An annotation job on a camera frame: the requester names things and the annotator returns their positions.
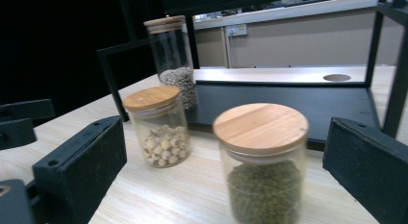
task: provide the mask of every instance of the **glass jar with wooden lid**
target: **glass jar with wooden lid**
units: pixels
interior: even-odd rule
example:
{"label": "glass jar with wooden lid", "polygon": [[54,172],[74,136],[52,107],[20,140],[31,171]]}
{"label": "glass jar with wooden lid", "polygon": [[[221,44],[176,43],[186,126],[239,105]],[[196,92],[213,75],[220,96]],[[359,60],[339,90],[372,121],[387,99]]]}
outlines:
{"label": "glass jar with wooden lid", "polygon": [[166,168],[184,161],[191,153],[180,89],[152,87],[123,100],[147,163]]}
{"label": "glass jar with wooden lid", "polygon": [[183,15],[145,21],[151,38],[154,62],[160,82],[164,86],[181,89],[181,101],[185,110],[197,104],[191,49]]}
{"label": "glass jar with wooden lid", "polygon": [[308,122],[276,104],[248,104],[214,122],[230,206],[239,223],[296,223]]}

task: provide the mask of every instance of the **black metal frame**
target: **black metal frame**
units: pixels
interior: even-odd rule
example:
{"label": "black metal frame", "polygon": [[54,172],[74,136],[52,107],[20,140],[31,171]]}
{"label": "black metal frame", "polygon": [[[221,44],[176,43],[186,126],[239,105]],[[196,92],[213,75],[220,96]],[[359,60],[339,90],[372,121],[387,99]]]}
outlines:
{"label": "black metal frame", "polygon": [[[186,16],[187,26],[189,29],[189,38],[190,38],[190,45],[191,45],[191,55],[192,55],[192,60],[193,60],[193,67],[199,68],[198,53],[197,53],[197,48],[196,48],[196,43],[195,43],[195,34],[194,34],[192,17],[195,14],[200,14],[204,12],[216,12],[216,11],[222,11],[226,9],[235,9],[235,8],[248,6],[251,4],[264,3],[266,1],[272,2],[272,1],[278,1],[278,0],[163,0],[163,3],[165,6],[165,14],[168,14],[168,15],[183,14]],[[128,11],[128,9],[124,7],[123,10],[124,10],[124,16],[129,17],[130,14],[126,12]],[[392,88],[392,92],[391,92],[390,99],[389,99],[389,105],[388,105],[384,125],[382,128],[382,131],[385,134],[389,135],[390,137],[395,137],[396,132],[398,130],[399,120],[402,116],[405,97],[406,97],[407,88],[408,88],[408,81],[406,81],[406,79],[408,79],[408,62],[404,61],[404,58],[408,55],[408,37],[407,37],[407,29],[406,29],[406,26],[408,24],[408,15],[407,15],[408,10],[405,7],[405,0],[394,0],[393,3],[387,3],[386,0],[378,0],[378,6],[376,10],[377,12],[376,12],[374,26],[373,26],[370,53],[369,53],[369,61],[368,61],[365,81],[362,82],[361,84],[349,84],[349,83],[340,83],[340,84],[335,84],[335,85],[330,84],[327,87],[364,87],[369,92],[367,99],[369,101],[369,104],[372,106],[371,110],[375,111],[375,106],[373,105],[373,100],[372,100],[372,97],[370,96],[370,87],[371,87],[372,76],[373,76],[373,72],[375,68],[376,53],[377,53],[377,49],[379,45],[379,39],[381,37],[381,27],[382,27],[383,17],[384,15],[386,15],[390,17],[391,19],[395,20],[396,22],[398,22],[399,24],[403,25],[405,27],[404,39],[402,41],[401,50],[399,53],[393,88]],[[128,26],[128,28],[130,31],[129,33],[134,33],[132,32],[132,26]],[[141,45],[147,44],[152,41],[149,39],[142,39],[142,40],[136,40],[136,39],[137,39],[136,37],[133,37],[130,43],[126,43],[126,44],[122,44],[122,45],[118,45],[115,47],[97,51],[97,55],[101,63],[102,69],[104,71],[105,77],[107,79],[108,85],[110,87],[110,90],[113,94],[117,108],[123,120],[128,120],[129,118],[127,116],[126,111],[123,109],[121,105],[121,99],[120,99],[119,94],[117,93],[117,86],[115,85],[115,80],[112,74],[112,70],[110,69],[109,63],[107,61],[107,56],[113,53],[129,50],[131,48],[136,48],[136,47],[139,47]],[[378,118],[375,117],[373,122],[375,123],[377,122],[377,120]]]}
{"label": "black metal frame", "polygon": [[381,37],[382,24],[384,16],[387,16],[404,27],[404,35],[399,50],[393,87],[382,128],[383,133],[390,137],[396,137],[408,90],[408,62],[406,61],[408,57],[408,7],[405,1],[406,0],[393,0],[392,3],[388,3],[387,0],[378,0],[367,68],[366,83],[367,87],[370,87]]}

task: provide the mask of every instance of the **green mung bean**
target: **green mung bean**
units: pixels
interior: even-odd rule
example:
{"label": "green mung bean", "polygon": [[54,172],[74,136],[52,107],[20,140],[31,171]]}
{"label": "green mung bean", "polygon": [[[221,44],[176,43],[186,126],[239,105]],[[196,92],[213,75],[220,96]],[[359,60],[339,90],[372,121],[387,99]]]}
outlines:
{"label": "green mung bean", "polygon": [[241,223],[294,223],[301,182],[292,161],[236,166],[228,176],[233,214]]}

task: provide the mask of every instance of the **bamboo lid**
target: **bamboo lid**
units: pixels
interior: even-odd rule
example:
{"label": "bamboo lid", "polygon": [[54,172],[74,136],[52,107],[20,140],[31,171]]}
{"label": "bamboo lid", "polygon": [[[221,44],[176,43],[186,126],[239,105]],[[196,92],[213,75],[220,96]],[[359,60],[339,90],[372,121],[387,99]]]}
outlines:
{"label": "bamboo lid", "polygon": [[158,34],[172,30],[181,29],[182,23],[186,20],[183,15],[165,17],[160,19],[144,21],[143,25],[147,27],[150,34]]}
{"label": "bamboo lid", "polygon": [[307,138],[308,121],[277,104],[249,104],[222,113],[214,122],[221,144],[235,152],[267,155],[291,150]]}
{"label": "bamboo lid", "polygon": [[173,103],[179,94],[178,87],[152,87],[126,97],[123,107],[129,111],[153,110]]}

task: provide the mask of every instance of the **black tray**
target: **black tray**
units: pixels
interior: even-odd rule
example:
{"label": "black tray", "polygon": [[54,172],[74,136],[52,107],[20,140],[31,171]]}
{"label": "black tray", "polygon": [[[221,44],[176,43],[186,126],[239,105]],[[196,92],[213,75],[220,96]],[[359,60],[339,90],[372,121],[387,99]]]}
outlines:
{"label": "black tray", "polygon": [[309,121],[308,148],[323,150],[333,116],[380,129],[369,88],[307,85],[258,85],[197,81],[198,106],[186,111],[189,128],[211,132],[222,112],[250,103],[285,105]]}

